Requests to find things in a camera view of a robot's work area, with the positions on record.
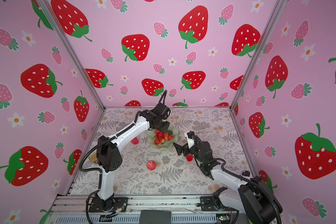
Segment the pink fake peach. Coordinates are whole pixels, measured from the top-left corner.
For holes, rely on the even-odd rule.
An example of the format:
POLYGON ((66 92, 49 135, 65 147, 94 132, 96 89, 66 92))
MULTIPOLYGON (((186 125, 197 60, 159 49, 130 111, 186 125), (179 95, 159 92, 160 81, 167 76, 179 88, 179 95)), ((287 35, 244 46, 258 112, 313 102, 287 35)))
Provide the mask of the pink fake peach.
POLYGON ((137 144, 139 144, 139 140, 138 140, 138 138, 135 137, 134 139, 132 139, 132 140, 131 140, 131 143, 132 143, 133 145, 137 145, 137 144))

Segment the fake strawberry front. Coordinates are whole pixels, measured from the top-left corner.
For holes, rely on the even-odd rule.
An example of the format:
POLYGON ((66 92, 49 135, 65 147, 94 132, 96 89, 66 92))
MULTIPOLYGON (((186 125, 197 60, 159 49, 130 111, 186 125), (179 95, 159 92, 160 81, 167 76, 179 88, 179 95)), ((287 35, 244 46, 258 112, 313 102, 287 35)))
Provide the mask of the fake strawberry front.
POLYGON ((187 159, 187 161, 189 161, 189 162, 191 162, 192 160, 193 160, 193 156, 192 155, 187 155, 186 156, 186 159, 187 159))

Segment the red lychee bunch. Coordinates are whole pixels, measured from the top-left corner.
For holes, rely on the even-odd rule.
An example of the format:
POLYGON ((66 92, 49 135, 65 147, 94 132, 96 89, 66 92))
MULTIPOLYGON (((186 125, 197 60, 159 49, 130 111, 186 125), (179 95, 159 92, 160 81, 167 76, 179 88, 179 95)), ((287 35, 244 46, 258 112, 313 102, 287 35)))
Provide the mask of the red lychee bunch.
POLYGON ((168 130, 167 132, 162 132, 159 130, 154 130, 154 144, 155 145, 163 145, 166 141, 172 141, 174 136, 173 132, 168 130))

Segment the red yellow fake apple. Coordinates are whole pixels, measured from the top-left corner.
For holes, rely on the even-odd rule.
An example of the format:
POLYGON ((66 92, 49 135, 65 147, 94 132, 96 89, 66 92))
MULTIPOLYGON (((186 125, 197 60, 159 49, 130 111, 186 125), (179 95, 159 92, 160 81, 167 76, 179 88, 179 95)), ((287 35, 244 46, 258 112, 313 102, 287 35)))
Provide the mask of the red yellow fake apple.
POLYGON ((155 168, 156 168, 156 163, 154 162, 154 161, 149 161, 148 163, 147 163, 147 168, 149 169, 149 170, 155 170, 155 168))

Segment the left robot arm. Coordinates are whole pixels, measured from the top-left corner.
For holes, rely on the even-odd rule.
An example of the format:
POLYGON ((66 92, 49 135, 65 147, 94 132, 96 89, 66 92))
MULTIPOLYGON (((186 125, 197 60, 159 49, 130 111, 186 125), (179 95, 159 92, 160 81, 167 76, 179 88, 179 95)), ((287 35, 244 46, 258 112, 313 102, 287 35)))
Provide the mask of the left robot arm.
POLYGON ((97 145, 83 157, 79 164, 81 172, 99 172, 98 190, 89 195, 90 197, 94 196, 92 200, 94 209, 110 211, 115 207, 113 191, 114 172, 123 162, 121 151, 124 147, 144 131, 157 129, 166 132, 170 125, 167 121, 169 115, 169 107, 163 104, 159 104, 152 110, 138 111, 132 123, 110 137, 102 137, 97 145), (94 151, 98 159, 98 167, 83 168, 85 161, 94 151))

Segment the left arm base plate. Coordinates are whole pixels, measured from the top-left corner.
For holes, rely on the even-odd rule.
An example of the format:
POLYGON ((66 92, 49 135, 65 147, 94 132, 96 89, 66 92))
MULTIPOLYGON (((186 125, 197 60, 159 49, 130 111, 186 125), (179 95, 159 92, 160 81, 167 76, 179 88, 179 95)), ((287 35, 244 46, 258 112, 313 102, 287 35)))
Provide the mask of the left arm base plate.
POLYGON ((128 205, 127 197, 114 197, 107 200, 102 200, 99 197, 95 197, 89 203, 89 212, 99 213, 99 212, 110 212, 113 213, 116 210, 119 212, 125 212, 128 205))

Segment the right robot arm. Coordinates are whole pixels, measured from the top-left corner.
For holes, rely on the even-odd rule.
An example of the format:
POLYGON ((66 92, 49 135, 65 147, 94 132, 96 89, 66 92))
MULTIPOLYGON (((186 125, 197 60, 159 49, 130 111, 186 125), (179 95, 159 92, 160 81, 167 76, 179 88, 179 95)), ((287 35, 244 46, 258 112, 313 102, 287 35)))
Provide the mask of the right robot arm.
POLYGON ((187 143, 183 146, 174 143, 177 154, 193 156, 204 176, 221 182, 239 194, 233 197, 225 190, 219 190, 213 196, 216 198, 217 209, 231 207, 247 215, 253 224, 270 224, 274 220, 282 223, 282 206, 268 184, 259 176, 238 175, 225 168, 226 160, 214 158, 209 142, 202 141, 193 131, 185 134, 187 143))

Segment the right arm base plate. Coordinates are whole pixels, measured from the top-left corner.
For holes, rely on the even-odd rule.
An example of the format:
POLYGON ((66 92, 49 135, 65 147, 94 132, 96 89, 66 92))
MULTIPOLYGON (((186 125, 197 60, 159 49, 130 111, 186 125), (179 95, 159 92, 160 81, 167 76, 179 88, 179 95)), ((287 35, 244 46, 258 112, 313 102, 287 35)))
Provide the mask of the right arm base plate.
POLYGON ((228 211, 229 208, 223 206, 216 197, 200 197, 200 203, 197 205, 202 211, 228 211))

